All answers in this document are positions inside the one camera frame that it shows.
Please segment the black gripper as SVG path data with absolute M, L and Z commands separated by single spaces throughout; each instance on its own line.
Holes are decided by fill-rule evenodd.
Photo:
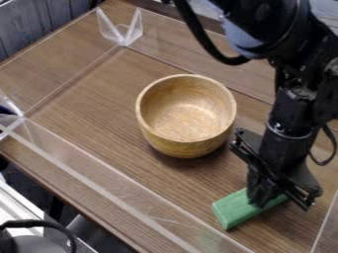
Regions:
M 311 131 L 290 135 L 267 128 L 259 135 L 247 129 L 235 129 L 230 149 L 248 165 L 251 205 L 263 208 L 279 195 L 286 195 L 303 211 L 314 206 L 322 188 L 306 165 L 311 144 Z

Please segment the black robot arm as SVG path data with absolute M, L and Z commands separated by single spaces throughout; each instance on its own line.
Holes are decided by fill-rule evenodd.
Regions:
M 307 209 L 322 188 L 306 167 L 317 136 L 338 119 L 338 35 L 309 0 L 210 0 L 220 12 L 242 64 L 264 58 L 275 69 L 275 101 L 266 130 L 235 130 L 231 149 L 248 164 L 248 202 L 263 207 L 285 194 Z

